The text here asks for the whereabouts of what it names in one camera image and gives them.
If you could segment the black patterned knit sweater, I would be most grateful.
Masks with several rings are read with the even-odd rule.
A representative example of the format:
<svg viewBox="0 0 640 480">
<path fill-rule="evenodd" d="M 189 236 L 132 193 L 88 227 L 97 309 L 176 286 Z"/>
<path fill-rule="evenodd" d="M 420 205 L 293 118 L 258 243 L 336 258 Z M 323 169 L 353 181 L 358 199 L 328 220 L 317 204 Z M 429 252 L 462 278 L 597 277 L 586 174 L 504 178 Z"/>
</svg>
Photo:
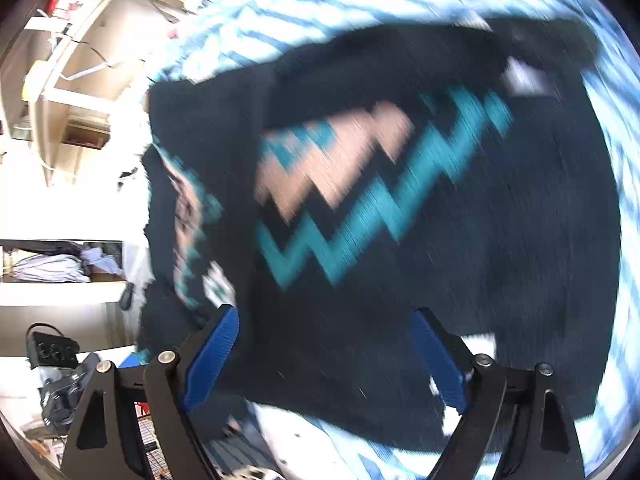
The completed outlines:
<svg viewBox="0 0 640 480">
<path fill-rule="evenodd" d="M 221 392 L 435 452 L 444 407 L 410 334 L 427 308 L 514 368 L 548 362 L 577 418 L 608 359 L 620 206 L 556 18 L 344 32 L 148 94 L 153 281 L 138 347 L 240 314 Z"/>
</svg>

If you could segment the white shelf unit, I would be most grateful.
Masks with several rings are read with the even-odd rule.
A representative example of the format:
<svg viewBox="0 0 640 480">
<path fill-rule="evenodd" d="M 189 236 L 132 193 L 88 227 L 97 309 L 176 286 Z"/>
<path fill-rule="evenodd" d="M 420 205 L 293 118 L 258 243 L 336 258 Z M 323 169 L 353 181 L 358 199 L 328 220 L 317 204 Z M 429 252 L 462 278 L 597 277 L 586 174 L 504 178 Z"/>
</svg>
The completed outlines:
<svg viewBox="0 0 640 480">
<path fill-rule="evenodd" d="M 72 183 L 111 141 L 119 98 L 181 12 L 158 0 L 82 0 L 67 20 L 38 0 L 1 62 L 1 155 L 45 186 Z"/>
</svg>

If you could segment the red book on shelf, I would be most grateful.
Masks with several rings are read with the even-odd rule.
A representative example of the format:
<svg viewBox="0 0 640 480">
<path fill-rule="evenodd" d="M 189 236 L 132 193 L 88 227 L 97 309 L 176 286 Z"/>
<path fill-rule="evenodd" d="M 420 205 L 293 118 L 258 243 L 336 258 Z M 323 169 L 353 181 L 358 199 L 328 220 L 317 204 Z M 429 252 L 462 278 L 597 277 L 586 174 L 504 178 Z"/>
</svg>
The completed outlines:
<svg viewBox="0 0 640 480">
<path fill-rule="evenodd" d="M 83 4 L 82 0 L 48 0 L 46 12 L 55 18 L 67 20 L 70 14 L 79 9 Z"/>
</svg>

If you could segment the blue striped bed sheet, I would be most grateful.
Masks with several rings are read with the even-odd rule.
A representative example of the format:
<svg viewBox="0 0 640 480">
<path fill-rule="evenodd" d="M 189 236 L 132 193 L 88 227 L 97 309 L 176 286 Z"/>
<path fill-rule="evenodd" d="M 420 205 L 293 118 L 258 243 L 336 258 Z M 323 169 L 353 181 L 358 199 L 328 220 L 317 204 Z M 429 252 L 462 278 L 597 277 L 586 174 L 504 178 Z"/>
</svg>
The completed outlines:
<svg viewBox="0 0 640 480">
<path fill-rule="evenodd" d="M 578 422 L 588 472 L 615 460 L 639 423 L 639 57 L 638 30 L 604 0 L 203 0 L 164 44 L 156 81 L 200 81 L 272 60 L 343 30 L 399 20 L 457 22 L 491 15 L 567 16 L 587 23 L 603 50 L 585 84 L 612 162 L 622 220 L 620 289 L 611 350 L 594 413 Z"/>
</svg>

